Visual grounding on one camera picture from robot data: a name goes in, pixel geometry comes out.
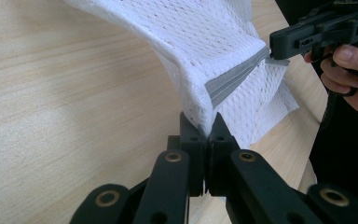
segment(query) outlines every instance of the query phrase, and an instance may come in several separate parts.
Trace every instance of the wood grain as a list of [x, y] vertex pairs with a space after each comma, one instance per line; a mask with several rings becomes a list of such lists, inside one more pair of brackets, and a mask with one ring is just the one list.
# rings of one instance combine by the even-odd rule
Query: wood grain
[[[254, 1], [268, 39], [286, 24]], [[323, 87], [292, 60], [301, 108], [252, 149], [296, 187], [324, 111]], [[180, 99], [153, 50], [61, 0], [0, 1], [0, 223], [68, 223], [94, 188], [133, 187], [179, 133]], [[190, 223], [229, 223], [221, 199], [191, 201]]]

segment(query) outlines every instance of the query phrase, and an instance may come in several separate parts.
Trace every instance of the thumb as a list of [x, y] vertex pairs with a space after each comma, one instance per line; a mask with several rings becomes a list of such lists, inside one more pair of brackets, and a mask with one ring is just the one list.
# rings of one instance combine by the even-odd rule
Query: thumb
[[333, 55], [334, 62], [344, 68], [358, 71], [358, 48], [351, 45], [342, 45]]

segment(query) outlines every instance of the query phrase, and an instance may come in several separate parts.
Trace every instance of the finger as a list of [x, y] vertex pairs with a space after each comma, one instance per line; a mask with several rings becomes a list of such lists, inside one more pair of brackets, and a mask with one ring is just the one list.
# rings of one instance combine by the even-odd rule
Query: finger
[[341, 67], [358, 71], [358, 48], [350, 45], [342, 45], [336, 49], [333, 55], [334, 61]]
[[321, 81], [327, 89], [341, 94], [346, 94], [350, 92], [351, 87], [346, 85], [341, 85], [334, 80], [330, 79], [325, 73], [321, 75]]
[[331, 58], [322, 61], [321, 68], [324, 70], [324, 74], [340, 85], [358, 88], [358, 76], [341, 67], [333, 67], [332, 62]]
[[[324, 56], [326, 54], [332, 53], [332, 48], [330, 46], [324, 47]], [[304, 54], [304, 62], [306, 63], [314, 63], [320, 59], [312, 59], [312, 50], [308, 51], [307, 53]]]
[[311, 51], [308, 51], [306, 54], [304, 54], [304, 62], [312, 63]]

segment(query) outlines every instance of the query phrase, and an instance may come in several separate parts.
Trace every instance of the black sleeve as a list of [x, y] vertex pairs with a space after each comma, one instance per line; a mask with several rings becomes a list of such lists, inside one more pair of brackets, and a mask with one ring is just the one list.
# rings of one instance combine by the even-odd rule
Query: black sleeve
[[[327, 0], [276, 0], [289, 24], [308, 15]], [[314, 63], [315, 73], [322, 73]], [[358, 198], [358, 112], [340, 96], [327, 128], [320, 130], [310, 153], [310, 161], [319, 182], [340, 186]]]

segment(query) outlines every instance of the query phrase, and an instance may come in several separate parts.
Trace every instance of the white cloth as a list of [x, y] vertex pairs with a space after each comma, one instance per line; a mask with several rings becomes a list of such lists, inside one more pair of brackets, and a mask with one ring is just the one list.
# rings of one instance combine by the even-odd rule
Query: white cloth
[[[144, 38], [167, 68], [185, 115], [206, 136], [220, 112], [248, 148], [298, 108], [281, 83], [287, 64], [247, 64], [266, 49], [252, 24], [250, 0], [64, 1]], [[250, 74], [233, 79], [241, 66], [251, 67]]]

